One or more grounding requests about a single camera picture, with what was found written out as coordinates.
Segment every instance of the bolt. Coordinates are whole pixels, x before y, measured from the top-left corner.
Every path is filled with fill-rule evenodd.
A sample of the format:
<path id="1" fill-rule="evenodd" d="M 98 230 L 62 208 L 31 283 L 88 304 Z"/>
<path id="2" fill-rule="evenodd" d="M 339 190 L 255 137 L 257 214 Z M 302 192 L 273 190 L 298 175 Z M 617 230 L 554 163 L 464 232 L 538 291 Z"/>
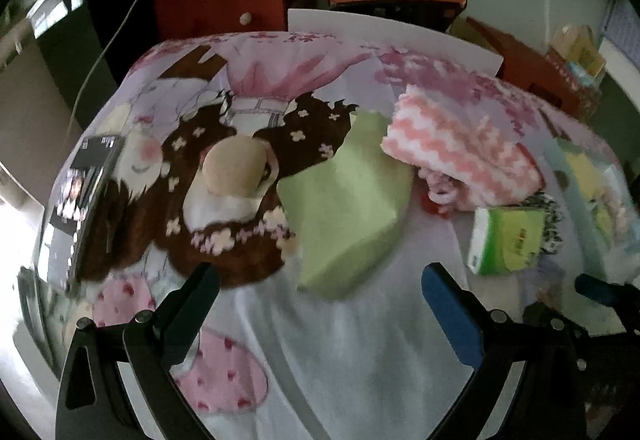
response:
<path id="1" fill-rule="evenodd" d="M 136 314 L 136 322 L 146 323 L 150 321 L 153 316 L 154 316 L 154 313 L 151 310 L 141 310 Z"/>
<path id="2" fill-rule="evenodd" d="M 505 314 L 502 310 L 491 310 L 491 319 L 494 323 L 505 323 L 507 322 L 507 314 Z"/>
<path id="3" fill-rule="evenodd" d="M 554 317 L 551 319 L 551 327 L 558 331 L 564 330 L 564 323 L 560 319 Z"/>
<path id="4" fill-rule="evenodd" d="M 78 330 L 86 330 L 88 327 L 92 326 L 94 324 L 93 321 L 91 321 L 91 319 L 89 319 L 88 317 L 81 317 L 78 319 L 78 321 L 76 321 L 76 328 Z"/>

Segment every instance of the folded green cloth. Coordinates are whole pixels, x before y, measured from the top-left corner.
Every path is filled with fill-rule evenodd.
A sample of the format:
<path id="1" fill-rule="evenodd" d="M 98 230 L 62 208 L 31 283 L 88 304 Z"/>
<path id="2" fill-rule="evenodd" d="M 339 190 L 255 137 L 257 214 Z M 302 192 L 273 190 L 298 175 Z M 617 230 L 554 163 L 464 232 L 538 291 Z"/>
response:
<path id="1" fill-rule="evenodd" d="M 414 173 L 380 149 L 388 124 L 358 112 L 334 157 L 278 182 L 302 246 L 300 288 L 342 298 L 396 242 Z"/>

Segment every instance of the floor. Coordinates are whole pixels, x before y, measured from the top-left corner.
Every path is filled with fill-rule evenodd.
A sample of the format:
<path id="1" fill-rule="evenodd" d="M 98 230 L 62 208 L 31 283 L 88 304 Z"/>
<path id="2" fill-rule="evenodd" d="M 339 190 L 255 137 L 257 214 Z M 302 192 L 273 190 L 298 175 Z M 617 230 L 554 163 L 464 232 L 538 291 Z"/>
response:
<path id="1" fill-rule="evenodd" d="M 28 200 L 21 211 L 0 206 L 0 378 L 33 430 L 54 438 L 55 409 L 42 396 L 14 345 L 21 319 L 16 276 L 31 260 L 42 207 Z"/>

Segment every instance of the beige ball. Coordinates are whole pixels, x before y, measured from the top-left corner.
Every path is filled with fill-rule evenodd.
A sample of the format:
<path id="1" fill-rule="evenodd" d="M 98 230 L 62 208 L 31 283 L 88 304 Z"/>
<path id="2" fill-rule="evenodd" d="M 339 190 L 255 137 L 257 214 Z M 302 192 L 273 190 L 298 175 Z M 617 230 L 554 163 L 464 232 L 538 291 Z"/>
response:
<path id="1" fill-rule="evenodd" d="M 249 198 L 262 181 L 266 163 L 267 152 L 260 141 L 234 135 L 209 150 L 202 175 L 207 189 L 215 195 Z"/>

